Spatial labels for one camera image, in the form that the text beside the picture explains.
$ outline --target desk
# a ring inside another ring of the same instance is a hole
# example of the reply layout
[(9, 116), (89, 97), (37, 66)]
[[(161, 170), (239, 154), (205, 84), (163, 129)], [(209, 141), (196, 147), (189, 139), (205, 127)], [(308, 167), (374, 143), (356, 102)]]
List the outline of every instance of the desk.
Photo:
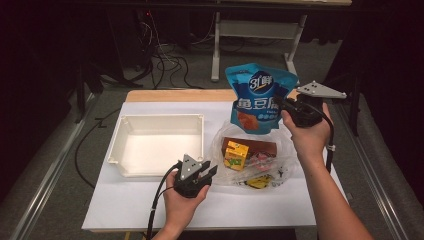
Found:
[[(208, 149), (214, 133), (224, 120), (229, 119), (234, 99), (235, 94), (230, 89), (132, 91), (120, 116), (204, 114), (205, 149)], [(341, 189), (334, 169), (332, 176)], [(105, 159), (82, 228), (94, 232), (145, 230), (158, 184), (157, 178), (122, 177), (116, 166)], [(207, 199), (198, 207), (187, 229), (282, 228), (316, 224), (300, 167), (282, 186), (260, 191), (212, 184)], [(165, 209), (163, 198), (160, 198), (153, 228), (161, 228), (164, 222)]]

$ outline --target food item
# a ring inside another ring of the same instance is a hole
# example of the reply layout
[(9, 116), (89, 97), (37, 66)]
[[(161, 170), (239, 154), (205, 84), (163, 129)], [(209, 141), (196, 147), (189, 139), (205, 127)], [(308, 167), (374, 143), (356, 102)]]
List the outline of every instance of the food item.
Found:
[(246, 145), (228, 141), (224, 153), (224, 165), (237, 171), (243, 170), (248, 149)]
[(256, 189), (262, 189), (266, 188), (268, 184), (272, 181), (272, 176), (265, 175), (257, 178), (252, 178), (244, 182), (249, 187), (256, 188)]
[[(229, 151), (229, 149), (235, 149), (234, 144), (243, 146), (243, 148), (238, 147), (240, 149), (238, 152), (241, 152), (241, 149), (247, 151), (243, 155), (242, 161), (237, 161), (241, 159), (240, 154), (235, 155), (233, 151)], [(274, 142), (225, 137), (221, 151), (224, 156), (225, 166), (238, 171), (243, 170), (245, 167), (255, 167), (263, 172), (269, 170), (272, 166), (272, 162), (277, 156), (277, 144)]]
[(297, 76), (255, 63), (229, 67), (225, 73), (237, 95), (231, 123), (248, 134), (268, 134), (271, 129), (278, 129), (281, 113), (273, 98), (286, 98), (296, 85)]

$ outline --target wire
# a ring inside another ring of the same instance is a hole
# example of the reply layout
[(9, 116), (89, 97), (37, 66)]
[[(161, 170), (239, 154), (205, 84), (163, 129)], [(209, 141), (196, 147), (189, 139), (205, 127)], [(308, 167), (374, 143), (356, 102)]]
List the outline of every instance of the wire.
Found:
[[(308, 104), (308, 103), (303, 103), (306, 106), (308, 106), (310, 109), (314, 110), (315, 112), (319, 113), (321, 115), (321, 117), (328, 123), (328, 125), (330, 126), (330, 138), (328, 140), (328, 146), (333, 146), (334, 143), (334, 125), (331, 122), (330, 118), (327, 117), (327, 115), (325, 115), (325, 113), (323, 113), (321, 110), (319, 110), (318, 108)], [(333, 150), (327, 151), (327, 160), (325, 162), (325, 168), (327, 169), (327, 171), (330, 173), (331, 172), (331, 164), (333, 162)]]
[(116, 110), (114, 110), (114, 111), (112, 111), (111, 113), (109, 113), (108, 115), (106, 115), (106, 117), (103, 117), (103, 118), (96, 118), (96, 120), (99, 120), (99, 122), (96, 124), (96, 125), (94, 125), (92, 128), (90, 128), (90, 130), (82, 137), (82, 139), (81, 139), (81, 141), (78, 143), (78, 146), (77, 146), (77, 148), (75, 149), (75, 155), (74, 155), (74, 165), (75, 165), (75, 169), (76, 169), (76, 171), (77, 171), (77, 173), (78, 173), (78, 175), (80, 176), (80, 178), (88, 185), (88, 186), (90, 186), (91, 188), (95, 188), (95, 186), (94, 186), (94, 184), (93, 183), (91, 183), (82, 173), (81, 173), (81, 170), (80, 170), (80, 168), (79, 168), (79, 166), (78, 166), (78, 151), (79, 151), (79, 149), (80, 149), (80, 147), (81, 147), (81, 145), (82, 145), (82, 143), (85, 141), (85, 139), (88, 137), (88, 135), (90, 135), (90, 133), (96, 128), (96, 127), (100, 127), (100, 126), (102, 126), (102, 123), (103, 123), (103, 121), (104, 120), (106, 120), (108, 117), (110, 117), (112, 114), (114, 114), (114, 113), (116, 113), (116, 112), (118, 112), (119, 110), (121, 110), (121, 108), (118, 108), (118, 109), (116, 109)]
[[(189, 67), (188, 67), (188, 63), (187, 63), (187, 60), (184, 58), (184, 57), (178, 57), (178, 56), (172, 56), (172, 55), (168, 55), (168, 60), (170, 61), (170, 62), (172, 62), (172, 64), (174, 64), (174, 66), (172, 66), (172, 68), (170, 68), (170, 69), (166, 69), (166, 67), (165, 67), (165, 64), (164, 64), (164, 61), (163, 61), (163, 58), (160, 56), (160, 54), (158, 53), (158, 55), (157, 56), (153, 56), (153, 57), (156, 57), (156, 58), (158, 58), (159, 60), (160, 60), (160, 62), (158, 62), (157, 64), (156, 64), (156, 68), (157, 69), (159, 69), (159, 70), (161, 70), (162, 71), (162, 76), (161, 76), (161, 79), (163, 78), (163, 74), (164, 74), (164, 72), (165, 71), (172, 71), (172, 70), (174, 70), (171, 74), (170, 74), (170, 76), (169, 76), (169, 81), (171, 82), (171, 84), (172, 84), (172, 86), (174, 87), (174, 88), (181, 88), (181, 87), (178, 87), (178, 86), (176, 86), (175, 85), (175, 83), (173, 82), (173, 76), (174, 76), (174, 74), (175, 73), (177, 73), (179, 70), (181, 70), (182, 68), (183, 68), (183, 66), (182, 66), (182, 64), (181, 64), (181, 62), (180, 61), (182, 61), (182, 62), (184, 62), (184, 65), (185, 65), (185, 73), (184, 73), (184, 76), (183, 76), (183, 81), (184, 81), (184, 83), (189, 87), (189, 88), (192, 88), (192, 89), (204, 89), (203, 87), (200, 87), (200, 86), (196, 86), (196, 85), (192, 85), (192, 84), (190, 84), (188, 81), (187, 81), (187, 76), (188, 76), (188, 72), (189, 72)], [(159, 84), (162, 82), (162, 80), (159, 80), (159, 82), (158, 83), (153, 83), (153, 85), (154, 85), (154, 90), (156, 90), (156, 89), (158, 89), (158, 87), (159, 87)]]
[(143, 38), (142, 39), (138, 38), (138, 40), (140, 41), (140, 45), (143, 45), (143, 39), (146, 36), (147, 29), (149, 29), (150, 30), (150, 37), (149, 37), (149, 43), (147, 45), (150, 46), (150, 44), (152, 43), (152, 39), (153, 39), (152, 28), (147, 23), (145, 23), (145, 22), (139, 22), (139, 24), (142, 24), (142, 25), (144, 25), (144, 26), (147, 27), (146, 30), (144, 31)]
[(162, 185), (165, 182), (166, 178), (168, 177), (168, 175), (177, 168), (180, 168), (182, 166), (182, 162), (178, 161), (178, 163), (176, 163), (175, 165), (173, 165), (163, 176), (162, 180), (159, 183), (159, 187), (158, 190), (156, 191), (156, 195), (155, 198), (153, 199), (153, 204), (152, 204), (152, 208), (150, 209), (150, 217), (149, 217), (149, 225), (147, 226), (147, 236), (146, 239), (150, 240), (152, 239), (152, 231), (153, 231), (153, 221), (155, 219), (155, 213), (156, 213), (156, 207), (158, 205), (158, 200), (159, 197), (162, 195), (163, 192), (165, 192), (166, 190), (170, 189), (167, 188), (165, 190), (163, 190), (162, 192), (160, 192), (160, 190), (162, 189)]
[(202, 40), (199, 40), (197, 42), (191, 43), (191, 45), (196, 45), (196, 44), (199, 44), (199, 43), (207, 42), (210, 39), (213, 39), (214, 38), (214, 37), (209, 37), (209, 35), (211, 34), (212, 28), (213, 28), (214, 23), (215, 23), (215, 15), (216, 15), (216, 13), (213, 13), (213, 15), (212, 15), (212, 22), (211, 22), (211, 25), (209, 27), (209, 31), (208, 31), (208, 33), (206, 33), (205, 37)]
[(143, 87), (143, 85), (138, 85), (134, 82), (146, 77), (152, 71), (153, 71), (153, 63), (152, 63), (152, 61), (149, 61), (146, 65), (146, 68), (144, 69), (143, 73), (135, 76), (132, 79), (122, 79), (121, 81), (119, 81), (119, 78), (113, 78), (112, 77), (113, 79), (118, 80), (118, 81), (110, 81), (108, 79), (105, 79), (102, 75), (100, 75), (100, 80), (104, 83), (107, 83), (107, 84), (110, 84), (110, 85), (115, 85), (115, 86), (125, 85), (125, 86), (128, 86), (128, 87)]
[(152, 19), (153, 28), (155, 29), (155, 33), (156, 33), (156, 40), (158, 41), (158, 46), (159, 46), (160, 50), (162, 51), (163, 55), (165, 56), (165, 58), (166, 58), (168, 61), (170, 61), (170, 60), (168, 59), (168, 57), (166, 56), (165, 51), (163, 51), (163, 49), (162, 49), (162, 44), (161, 44), (161, 43), (160, 43), (160, 41), (159, 41), (159, 33), (158, 33), (158, 29), (157, 29), (157, 27), (156, 27), (155, 20), (153, 19), (153, 14), (152, 14), (152, 12), (151, 12), (150, 10), (149, 10), (149, 14), (150, 14), (150, 18)]
[(162, 59), (162, 57), (158, 54), (158, 57), (159, 57), (159, 60), (160, 60), (160, 62), (162, 63), (162, 73), (161, 73), (161, 75), (160, 75), (160, 78), (159, 78), (159, 82), (156, 84), (155, 83), (155, 81), (154, 81), (154, 79), (153, 79), (153, 77), (152, 77), (152, 83), (153, 83), (153, 90), (157, 90), (158, 89), (158, 87), (159, 87), (159, 84), (162, 82), (162, 80), (163, 80), (163, 75), (165, 75), (165, 63), (163, 62), (163, 59)]

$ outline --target white plastic tray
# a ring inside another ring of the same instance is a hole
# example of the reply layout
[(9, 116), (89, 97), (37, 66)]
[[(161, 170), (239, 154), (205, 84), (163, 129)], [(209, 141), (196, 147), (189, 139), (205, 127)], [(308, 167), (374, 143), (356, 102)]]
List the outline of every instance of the white plastic tray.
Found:
[(163, 176), (184, 154), (203, 160), (202, 114), (123, 115), (106, 156), (124, 177)]

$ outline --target black handheld controller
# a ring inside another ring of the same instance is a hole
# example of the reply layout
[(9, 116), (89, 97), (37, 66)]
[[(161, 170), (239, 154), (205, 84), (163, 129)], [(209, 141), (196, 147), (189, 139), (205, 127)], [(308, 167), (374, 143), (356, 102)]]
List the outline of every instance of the black handheld controller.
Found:
[(338, 92), (315, 81), (298, 87), (297, 100), (274, 96), (280, 110), (287, 110), (297, 127), (308, 128), (322, 121), (323, 98), (346, 98), (346, 93)]
[(186, 198), (195, 198), (205, 185), (212, 184), (212, 177), (216, 174), (218, 166), (209, 170), (209, 172), (199, 177), (199, 174), (210, 167), (211, 162), (197, 162), (189, 155), (184, 155), (182, 166), (178, 169), (175, 176), (174, 189), (181, 196)]
[(286, 99), (281, 107), (289, 112), (296, 127), (308, 128), (322, 121), (321, 114), (315, 110), (322, 112), (322, 103), (323, 100), (320, 97), (299, 94), (297, 101)]

